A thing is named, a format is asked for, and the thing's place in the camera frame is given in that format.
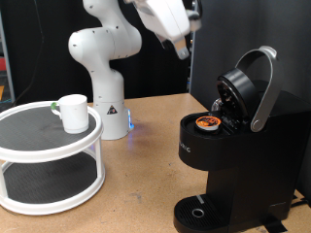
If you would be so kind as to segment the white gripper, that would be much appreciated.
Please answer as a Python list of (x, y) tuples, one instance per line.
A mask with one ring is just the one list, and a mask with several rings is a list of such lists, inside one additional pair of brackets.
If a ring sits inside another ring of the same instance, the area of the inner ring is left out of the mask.
[(169, 49), (168, 39), (181, 60), (190, 55), (184, 38), (190, 22), (182, 0), (134, 0), (133, 4), (145, 27), (160, 36), (164, 49)]

